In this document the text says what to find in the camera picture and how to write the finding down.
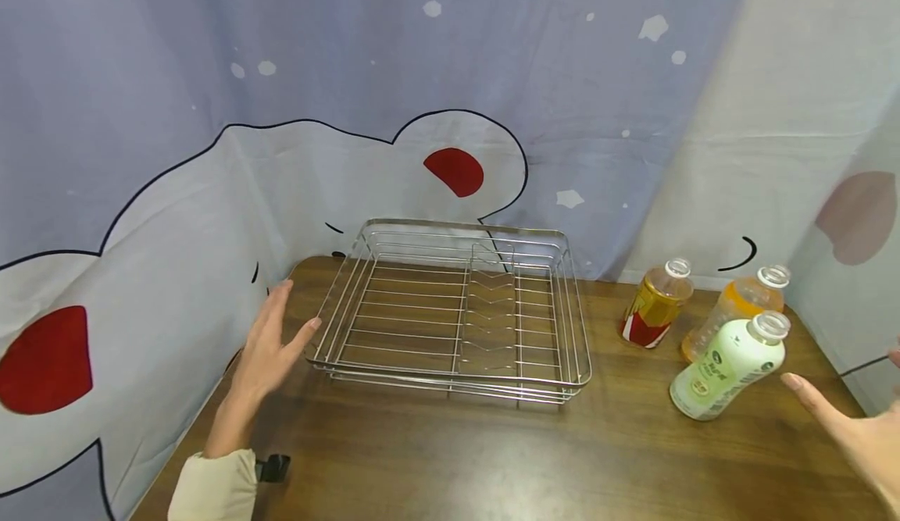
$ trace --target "orange bottle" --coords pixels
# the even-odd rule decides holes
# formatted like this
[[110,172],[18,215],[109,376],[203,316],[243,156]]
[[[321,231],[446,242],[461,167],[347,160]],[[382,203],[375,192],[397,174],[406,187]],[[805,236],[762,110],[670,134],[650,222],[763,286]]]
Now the orange bottle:
[[697,361],[719,328],[733,319],[752,319],[753,316],[785,308],[784,288],[790,283],[790,272],[785,266],[760,267],[755,277],[732,280],[719,295],[705,324],[687,334],[681,342],[681,356],[688,362]]
[[655,348],[681,313],[694,284],[688,279],[691,262],[674,257],[653,267],[638,286],[634,301],[622,320],[622,337],[642,348]]

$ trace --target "beige sleeve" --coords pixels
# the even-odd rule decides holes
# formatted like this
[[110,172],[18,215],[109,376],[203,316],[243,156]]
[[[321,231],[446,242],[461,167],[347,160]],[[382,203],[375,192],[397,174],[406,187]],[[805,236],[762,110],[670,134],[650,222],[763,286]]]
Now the beige sleeve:
[[170,521],[250,521],[256,500],[256,455],[248,449],[218,459],[191,456],[170,504]]

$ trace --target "bottle cap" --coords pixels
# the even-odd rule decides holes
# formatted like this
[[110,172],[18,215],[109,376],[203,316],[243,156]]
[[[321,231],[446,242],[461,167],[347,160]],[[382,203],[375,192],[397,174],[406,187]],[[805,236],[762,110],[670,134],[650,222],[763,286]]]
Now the bottle cap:
[[750,324],[758,336],[770,341],[780,341],[786,338],[790,331],[788,317],[781,312],[775,312],[775,310],[766,310],[762,314],[753,316]]
[[759,267],[756,278],[767,287],[783,289],[790,283],[790,271],[785,266]]
[[666,262],[665,271],[669,277],[684,279],[691,274],[691,262],[684,257],[673,257]]

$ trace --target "wire rack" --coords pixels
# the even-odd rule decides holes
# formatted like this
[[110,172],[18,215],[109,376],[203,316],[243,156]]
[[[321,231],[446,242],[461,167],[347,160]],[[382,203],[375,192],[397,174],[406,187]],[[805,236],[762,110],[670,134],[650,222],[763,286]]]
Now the wire rack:
[[562,404],[591,379],[554,230],[369,220],[320,316],[307,358],[339,380]]

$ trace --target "left hand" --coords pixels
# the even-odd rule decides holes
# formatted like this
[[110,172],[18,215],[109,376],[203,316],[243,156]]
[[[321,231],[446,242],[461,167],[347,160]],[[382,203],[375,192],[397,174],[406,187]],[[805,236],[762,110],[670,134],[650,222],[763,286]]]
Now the left hand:
[[262,304],[250,327],[247,344],[237,362],[231,389],[216,411],[203,456],[217,459],[250,444],[250,431],[263,398],[278,389],[303,348],[318,330],[321,320],[313,318],[287,344],[280,342],[284,307],[291,293],[290,280],[274,288]]
[[284,280],[262,304],[231,381],[232,395],[259,402],[277,390],[318,330],[322,321],[317,316],[303,324],[294,339],[286,344],[280,341],[284,307],[292,286],[292,280]]

